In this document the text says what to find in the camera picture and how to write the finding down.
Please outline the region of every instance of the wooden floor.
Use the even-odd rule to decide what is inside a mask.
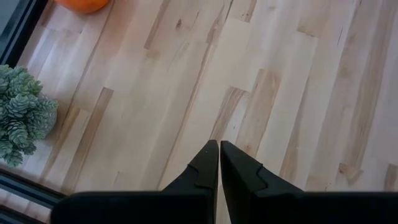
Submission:
[[[304,190],[398,190],[397,10],[116,0],[82,16],[50,3],[19,64],[60,102],[58,122],[12,171],[66,194],[162,189],[224,139]],[[221,186],[218,203],[228,223]]]

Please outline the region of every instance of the green succulent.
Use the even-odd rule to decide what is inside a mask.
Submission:
[[[36,151],[57,110],[55,100],[39,96],[42,85],[22,67],[0,65],[0,158],[9,166],[22,164]]]

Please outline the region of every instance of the hardwood plank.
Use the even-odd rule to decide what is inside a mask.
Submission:
[[[73,103],[77,107],[93,111],[105,81],[111,75],[115,56],[121,49],[127,28],[137,10],[140,10],[137,1],[114,1],[92,59],[73,96]]]
[[[233,114],[231,115],[228,123],[226,124],[224,133],[220,135],[220,140],[229,141],[233,143],[236,142],[239,130],[241,129],[244,114],[246,112],[246,108],[248,107],[249,99],[250,99],[250,94],[248,92],[244,92],[242,97],[240,97],[238,104],[235,106]]]
[[[90,113],[84,110],[77,110],[77,115],[69,126],[69,130],[66,131],[67,136],[63,137],[62,144],[58,153],[54,156],[54,161],[51,166],[47,167],[47,171],[43,170],[40,178],[40,183],[49,187],[53,190],[60,191],[62,188],[62,182],[70,168],[73,157],[79,146],[79,142],[88,124]],[[46,221],[49,217],[50,210],[37,205],[36,203],[29,202],[25,214],[28,214],[36,219]]]
[[[58,136],[57,140],[55,141],[51,153],[49,155],[49,158],[47,159],[43,171],[40,175],[39,183],[45,185],[45,179],[47,178],[49,172],[51,171],[51,168],[55,164],[55,161],[57,160],[57,157],[61,151],[61,148],[67,139],[69,132],[72,129],[73,124],[75,123],[78,115],[79,115],[79,108],[76,106],[72,105],[67,117],[65,118],[65,121],[62,126],[62,130],[60,132],[60,135]]]
[[[379,96],[397,1],[383,1],[369,59],[359,86],[344,163],[361,168]]]
[[[88,16],[87,22],[85,23],[85,26],[76,42],[75,48],[71,50],[71,57],[69,57],[68,60],[64,59],[63,61],[63,64],[67,65],[68,69],[65,69],[62,72],[54,97],[61,102],[65,102],[68,106],[82,76],[84,75],[84,72],[86,71],[87,64],[92,59],[93,51],[102,33],[112,6],[113,2],[105,6],[100,12],[96,12]],[[60,117],[64,118],[65,114],[61,113]]]
[[[69,166],[68,172],[63,180],[61,192],[70,194],[73,192],[76,182],[79,178],[80,170],[85,163],[88,151],[90,150],[91,143],[96,134],[96,130],[100,125],[104,111],[112,97],[113,90],[103,88],[101,95],[98,98],[97,104],[93,113],[90,116],[87,127],[85,128],[83,137],[79,142],[79,146],[73,156],[72,163]]]
[[[228,89],[229,74],[240,59],[235,52],[244,50],[249,37],[247,23],[228,18],[220,35],[218,45],[203,77],[200,90],[184,124],[182,135],[174,145],[165,168],[160,188],[169,184],[210,137],[217,113]]]
[[[396,100],[398,76],[398,13],[394,19],[394,28],[388,48],[388,54],[382,74],[382,83],[377,100],[376,110],[369,134],[366,152],[380,160],[398,166],[398,153],[396,150],[398,139],[398,101]]]
[[[121,145],[130,130],[129,122],[123,119],[126,97],[113,91],[112,97],[106,107],[103,118],[98,126],[90,151],[86,157],[80,176],[77,180],[75,192],[88,190],[112,190],[118,174],[118,155]]]
[[[240,4],[249,2],[235,1],[231,10],[234,10],[234,8],[239,9]],[[253,89],[259,70],[264,67],[264,63],[270,57],[270,52],[267,51],[269,49],[268,46],[263,47],[265,40],[275,36],[279,37],[279,35],[283,36],[275,29],[279,27],[276,24],[280,22],[278,18],[283,8],[283,5],[276,8],[276,2],[274,1],[257,2],[256,11],[253,12],[254,17],[250,23],[250,26],[252,26],[250,38],[245,51],[242,52],[244,54],[243,57],[237,62],[236,68],[232,71],[231,86],[247,92]]]
[[[106,88],[124,95],[129,94],[135,78],[143,69],[141,67],[146,66],[143,63],[146,58],[157,58],[160,55],[157,50],[144,49],[144,45],[161,3],[158,0],[139,1],[135,6],[120,48],[113,57],[109,75],[105,79]]]
[[[244,22],[250,22],[256,8],[257,0],[235,0],[229,11],[229,16]]]
[[[225,20],[227,19],[228,16],[228,9],[226,8],[226,3],[223,2],[223,5],[220,8],[220,11],[217,13],[217,17],[215,20],[213,20],[213,23],[211,24],[211,28],[209,30],[209,32],[206,34],[206,43],[207,44],[214,44],[216,40],[218,40],[218,38],[220,37],[221,31],[223,29]]]
[[[315,55],[279,175],[305,188],[355,3],[333,1]]]
[[[318,39],[297,32],[286,69],[282,71],[268,123],[259,137],[258,152],[251,154],[271,172],[278,174],[282,167],[294,121],[303,97]]]
[[[386,173],[386,180],[384,181],[384,190],[397,191],[398,190],[398,167],[389,165]]]
[[[54,46],[55,41],[58,39],[59,33],[55,30],[46,29],[42,34],[42,38],[37,43],[29,63],[26,67],[29,69],[29,73],[33,77],[37,78],[42,70],[42,67],[49,56],[49,53]]]
[[[241,101],[243,95],[247,93],[235,87],[229,87],[225,93],[223,103],[221,104],[220,111],[211,131],[210,139],[221,141],[226,132],[227,126],[232,118],[233,113]]]
[[[279,86],[280,74],[265,70],[259,71],[236,139],[236,146],[252,157],[257,154]]]
[[[333,0],[303,1],[305,6],[301,12],[297,31],[313,37],[320,37],[327,22],[332,2]]]
[[[132,190],[131,186],[134,185],[135,177],[128,172],[119,171],[116,175],[112,189],[113,190]]]
[[[68,30],[81,34],[85,26],[87,16],[79,13],[71,13],[67,8],[59,5],[57,2],[51,6],[51,14],[57,16],[50,16],[43,21],[43,26],[51,30]]]
[[[67,65],[66,60],[72,56],[70,49],[75,48],[79,35],[69,31],[60,32],[49,55],[44,62],[42,69],[37,77],[43,84],[42,93],[49,97],[54,97],[57,85],[62,77]]]
[[[380,192],[384,189],[388,164],[369,158],[362,169],[340,164],[334,182],[328,186],[330,191]]]
[[[173,63],[178,69],[171,73],[179,74],[178,81],[172,87],[161,127],[154,140],[152,152],[142,174],[140,189],[157,189],[162,178],[167,159],[182,125],[184,113],[191,100],[191,95],[203,75],[203,66],[210,53],[210,46],[204,42],[193,42],[181,60]]]
[[[306,189],[327,190],[333,183],[349,136],[359,85],[371,51],[381,1],[357,6],[341,56]]]
[[[170,0],[163,0],[162,4],[159,7],[159,11],[156,15],[156,19],[152,25],[152,28],[150,29],[148,39],[146,40],[145,45],[144,45],[144,48],[147,50],[150,49],[150,45],[152,44],[152,41],[154,40],[156,31],[159,28],[159,24],[164,17],[165,11],[166,11],[167,7],[169,6],[169,3],[170,3]]]
[[[275,18],[271,21],[270,28],[261,27],[267,35],[261,39],[259,48],[266,53],[266,58],[261,68],[282,73],[286,67],[286,61],[291,57],[294,47],[294,38],[300,16],[300,1],[278,1],[274,7],[267,10],[275,11]]]
[[[211,22],[216,21],[215,12],[222,10],[220,3],[220,0],[215,2],[171,1],[153,36],[150,49],[174,54],[173,50],[180,48],[183,40],[204,40],[204,33],[199,34],[198,31],[212,29]]]

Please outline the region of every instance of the succulent plant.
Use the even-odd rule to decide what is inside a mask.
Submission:
[[[34,153],[33,142],[45,137],[50,114],[58,108],[55,100],[40,97],[41,90],[26,68],[0,65],[0,158],[9,166]]]

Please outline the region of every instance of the orange pumpkin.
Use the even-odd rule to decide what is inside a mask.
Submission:
[[[81,13],[90,13],[104,7],[109,0],[55,0],[68,9]]]

